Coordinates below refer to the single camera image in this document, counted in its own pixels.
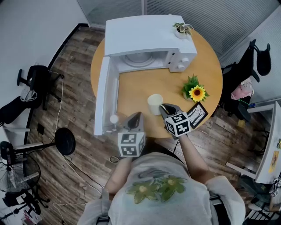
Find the potted plant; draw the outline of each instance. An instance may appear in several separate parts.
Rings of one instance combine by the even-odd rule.
[[[176,28],[175,35],[178,38],[187,38],[188,35],[191,35],[191,28],[192,26],[185,23],[174,23],[173,27]]]
[[[181,90],[183,96],[187,100],[193,100],[194,102],[205,101],[209,96],[203,85],[199,84],[197,76],[188,77],[187,83],[184,84]]]

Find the black round base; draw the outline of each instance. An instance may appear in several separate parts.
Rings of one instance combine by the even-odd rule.
[[[75,150],[76,142],[74,135],[65,127],[57,130],[54,142],[59,152],[65,156],[71,155]]]

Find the sunflower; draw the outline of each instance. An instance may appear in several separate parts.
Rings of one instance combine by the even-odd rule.
[[[191,91],[189,91],[189,95],[192,98],[193,101],[199,102],[203,100],[205,97],[206,91],[203,87],[200,87],[196,85],[196,87],[192,88]]]

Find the card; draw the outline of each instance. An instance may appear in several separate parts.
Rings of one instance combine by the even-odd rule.
[[[279,152],[274,151],[273,157],[272,157],[272,160],[271,160],[271,163],[270,163],[270,167],[269,167],[269,170],[268,170],[269,173],[274,172],[275,167],[276,167],[276,163],[277,163],[277,159],[278,159],[278,155],[279,155]]]
[[[202,106],[200,102],[197,102],[188,112],[190,126],[195,129],[204,118],[208,115],[206,109]]]

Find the pink bag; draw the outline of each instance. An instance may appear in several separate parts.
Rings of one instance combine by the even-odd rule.
[[[254,89],[252,87],[251,79],[248,78],[244,80],[239,86],[231,93],[231,98],[233,100],[238,100],[240,98],[245,98],[247,96],[252,96],[254,94]]]

